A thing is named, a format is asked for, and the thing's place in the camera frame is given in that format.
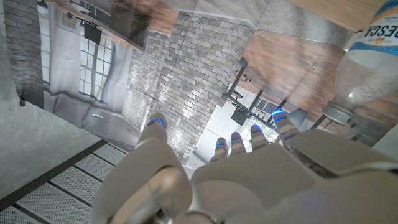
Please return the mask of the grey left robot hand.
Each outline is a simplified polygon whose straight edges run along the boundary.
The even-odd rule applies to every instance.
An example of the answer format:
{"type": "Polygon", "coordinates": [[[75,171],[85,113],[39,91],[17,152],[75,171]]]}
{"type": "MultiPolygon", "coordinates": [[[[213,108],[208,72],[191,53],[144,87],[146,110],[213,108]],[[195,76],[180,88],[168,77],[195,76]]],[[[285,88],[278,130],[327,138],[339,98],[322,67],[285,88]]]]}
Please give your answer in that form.
{"type": "Polygon", "coordinates": [[[397,161],[359,142],[300,132],[272,114],[281,143],[252,126],[219,138],[209,163],[187,174],[154,113],[135,149],[106,176],[92,223],[396,223],[397,161]]]}

